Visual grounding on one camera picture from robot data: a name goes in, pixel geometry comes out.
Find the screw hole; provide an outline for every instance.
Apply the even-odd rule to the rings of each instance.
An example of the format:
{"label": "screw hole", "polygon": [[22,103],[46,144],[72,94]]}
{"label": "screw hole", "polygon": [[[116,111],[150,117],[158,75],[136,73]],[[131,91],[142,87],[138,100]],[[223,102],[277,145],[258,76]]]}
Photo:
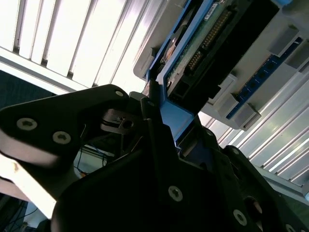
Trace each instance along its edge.
{"label": "screw hole", "polygon": [[133,125],[134,123],[132,121],[125,121],[122,126],[125,129],[130,129],[131,127],[133,127]]}
{"label": "screw hole", "polygon": [[120,91],[115,91],[115,93],[118,95],[118,96],[120,96],[120,97],[123,97],[124,96],[124,94],[122,93],[122,92],[120,92]]}

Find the metal panel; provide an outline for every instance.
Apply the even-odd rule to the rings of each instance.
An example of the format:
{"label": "metal panel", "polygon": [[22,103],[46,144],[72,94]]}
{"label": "metal panel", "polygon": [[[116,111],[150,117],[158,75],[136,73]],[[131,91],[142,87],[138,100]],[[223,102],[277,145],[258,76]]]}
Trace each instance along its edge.
{"label": "metal panel", "polygon": [[299,186],[309,178],[309,69],[294,77],[261,109],[246,132],[207,118],[220,146],[234,145],[256,166]]}

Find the white surface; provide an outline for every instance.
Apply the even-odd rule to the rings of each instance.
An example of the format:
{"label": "white surface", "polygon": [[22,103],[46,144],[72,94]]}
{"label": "white surface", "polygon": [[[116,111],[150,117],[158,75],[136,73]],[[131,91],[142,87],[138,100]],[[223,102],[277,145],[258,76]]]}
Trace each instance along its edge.
{"label": "white surface", "polygon": [[55,199],[15,160],[0,154],[0,176],[14,184],[51,219]]}

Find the blue plastic frame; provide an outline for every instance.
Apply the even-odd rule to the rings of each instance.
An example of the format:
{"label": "blue plastic frame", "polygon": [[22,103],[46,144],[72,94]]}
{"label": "blue plastic frame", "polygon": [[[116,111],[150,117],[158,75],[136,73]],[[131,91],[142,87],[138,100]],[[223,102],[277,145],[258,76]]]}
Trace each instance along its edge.
{"label": "blue plastic frame", "polygon": [[[170,32],[167,39],[164,41],[163,45],[161,46],[157,56],[155,57],[154,61],[152,62],[147,74],[146,74],[146,80],[149,81],[150,75],[151,75],[151,69],[154,67],[154,65],[157,62],[160,62],[160,57],[162,57],[162,53],[164,53],[169,40],[173,33],[175,32],[175,29],[178,27],[178,25],[181,23],[182,19],[185,17],[187,10],[189,9],[189,5],[193,2],[193,0],[189,0],[184,9],[181,13],[180,17],[177,20],[177,23],[175,24],[173,30]],[[156,80],[160,84],[160,110],[161,115],[163,118],[164,124],[168,125],[172,131],[172,135],[174,140],[176,141],[180,135],[184,132],[184,130],[190,125],[190,123],[195,118],[195,115],[193,115],[191,112],[183,109],[182,107],[178,106],[177,104],[171,102],[168,99],[167,95],[167,76],[169,75],[170,71],[174,67],[175,63],[177,62],[178,58],[182,54],[183,50],[189,43],[190,39],[194,35],[195,31],[197,30],[200,23],[203,21],[205,15],[209,11],[210,7],[213,4],[213,0],[204,0],[198,9],[196,15],[194,16],[191,24],[189,25],[188,29],[186,30],[185,34],[183,35],[181,41],[179,42],[178,46],[176,47],[173,55],[169,59],[169,61],[164,66],[161,73],[158,75]]]}
{"label": "blue plastic frame", "polygon": [[292,45],[283,53],[281,57],[271,55],[267,61],[261,66],[261,68],[252,76],[252,78],[245,84],[245,86],[236,95],[238,104],[234,109],[226,116],[227,119],[231,119],[236,112],[246,103],[246,101],[262,86],[262,84],[282,65],[282,63],[298,48],[303,42],[303,39],[298,37]]}

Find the screw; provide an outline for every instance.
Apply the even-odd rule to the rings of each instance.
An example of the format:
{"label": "screw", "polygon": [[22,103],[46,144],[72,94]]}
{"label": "screw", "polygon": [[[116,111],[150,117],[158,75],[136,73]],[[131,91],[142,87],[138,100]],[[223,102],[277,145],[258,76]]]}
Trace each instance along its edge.
{"label": "screw", "polygon": [[286,230],[287,230],[288,232],[296,232],[296,231],[294,230],[294,228],[293,228],[291,225],[289,225],[289,224],[286,224],[286,225],[285,225],[285,228],[286,228]]}
{"label": "screw", "polygon": [[208,134],[208,135],[210,135],[210,136],[212,136],[212,132],[210,131],[210,130],[206,130],[206,133]]}
{"label": "screw", "polygon": [[232,151],[236,154],[239,155],[239,151],[236,148],[232,148]]}
{"label": "screw", "polygon": [[176,202],[181,202],[183,199],[183,193],[176,186],[169,187],[169,196]]}
{"label": "screw", "polygon": [[167,82],[167,84],[166,84],[166,90],[168,90],[169,87],[170,87],[171,85],[172,85],[172,82],[171,82],[171,81]]}
{"label": "screw", "polygon": [[235,217],[235,219],[238,221],[238,223],[242,226],[246,226],[247,225],[247,219],[246,217],[244,216],[244,214],[238,210],[238,209],[235,209],[233,211],[233,215]]}
{"label": "screw", "polygon": [[71,136],[64,131],[57,131],[53,134],[53,141],[57,144],[68,144],[71,142]]}
{"label": "screw", "polygon": [[37,128],[38,123],[32,118],[21,118],[17,121],[17,127],[23,131],[31,131]]}
{"label": "screw", "polygon": [[122,92],[120,92],[120,91],[115,91],[115,93],[118,95],[118,96],[120,96],[120,97],[123,97],[124,96],[124,94],[122,93]]}
{"label": "screw", "polygon": [[148,101],[148,104],[150,104],[151,106],[155,106],[155,104],[151,101]]}

